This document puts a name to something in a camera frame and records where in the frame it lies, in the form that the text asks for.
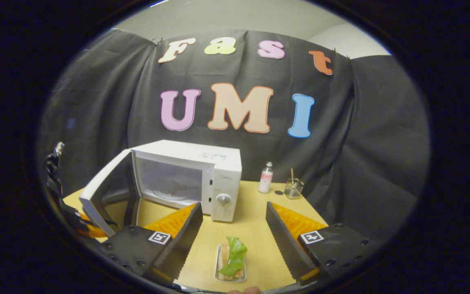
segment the bottle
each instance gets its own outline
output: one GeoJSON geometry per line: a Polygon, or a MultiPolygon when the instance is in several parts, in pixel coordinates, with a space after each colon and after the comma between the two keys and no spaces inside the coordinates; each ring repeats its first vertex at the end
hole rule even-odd
{"type": "Polygon", "coordinates": [[[271,180],[273,178],[272,165],[271,162],[268,162],[266,167],[262,170],[261,182],[259,184],[259,192],[261,193],[266,194],[269,192],[269,186],[271,186],[271,180]]]}

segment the wooden table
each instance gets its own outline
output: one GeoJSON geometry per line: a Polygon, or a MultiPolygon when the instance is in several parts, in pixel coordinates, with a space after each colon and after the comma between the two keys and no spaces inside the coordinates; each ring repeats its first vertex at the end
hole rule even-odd
{"type": "MultiPolygon", "coordinates": [[[[278,246],[266,222],[266,203],[270,201],[282,205],[308,218],[326,222],[315,209],[301,197],[288,199],[285,195],[276,195],[276,190],[283,191],[284,183],[272,183],[268,194],[257,190],[258,182],[241,181],[239,197],[233,222],[214,222],[204,215],[203,223],[194,241],[186,263],[176,283],[199,289],[228,292],[246,287],[258,286],[262,291],[276,289],[295,283],[280,254],[278,246]],[[246,270],[248,277],[242,283],[221,282],[214,279],[217,246],[228,236],[236,236],[248,247],[246,270]]],[[[65,203],[82,212],[79,190],[65,198],[65,203]]],[[[147,225],[176,209],[143,199],[140,202],[138,225],[147,225]]]]}

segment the ceiling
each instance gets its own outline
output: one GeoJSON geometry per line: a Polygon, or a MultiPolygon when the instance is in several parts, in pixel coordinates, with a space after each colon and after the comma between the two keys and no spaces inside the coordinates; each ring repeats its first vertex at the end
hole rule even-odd
{"type": "Polygon", "coordinates": [[[266,31],[308,40],[345,23],[304,0],[168,0],[114,27],[154,41],[219,28],[266,31]]]}

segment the yellow letter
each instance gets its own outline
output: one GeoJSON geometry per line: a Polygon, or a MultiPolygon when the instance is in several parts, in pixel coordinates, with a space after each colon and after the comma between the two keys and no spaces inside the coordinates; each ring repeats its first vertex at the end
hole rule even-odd
{"type": "Polygon", "coordinates": [[[191,39],[186,39],[186,40],[181,40],[181,41],[175,41],[170,43],[170,47],[168,47],[168,50],[166,50],[166,53],[164,54],[163,57],[159,59],[159,63],[163,62],[168,62],[172,61],[175,59],[175,53],[181,54],[184,52],[184,49],[191,44],[195,43],[195,38],[191,39]]]}
{"type": "Polygon", "coordinates": [[[214,39],[211,45],[204,49],[205,54],[232,54],[235,52],[235,39],[231,37],[222,37],[214,39]]]}
{"type": "Polygon", "coordinates": [[[250,118],[244,125],[244,129],[252,133],[267,133],[267,108],[269,98],[273,95],[273,90],[263,86],[256,86],[241,101],[239,94],[232,84],[218,82],[211,86],[215,92],[215,108],[213,119],[208,123],[212,130],[226,130],[228,123],[224,120],[224,113],[227,112],[231,124],[235,130],[240,128],[244,118],[249,114],[250,118]]]}

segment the microwave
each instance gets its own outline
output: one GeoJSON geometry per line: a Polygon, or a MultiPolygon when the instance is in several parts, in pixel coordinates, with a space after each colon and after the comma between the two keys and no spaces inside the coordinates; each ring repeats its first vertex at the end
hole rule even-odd
{"type": "Polygon", "coordinates": [[[160,140],[122,151],[91,179],[80,201],[108,236],[137,225],[140,199],[174,208],[201,202],[212,220],[231,222],[241,174],[239,149],[160,140]]]}

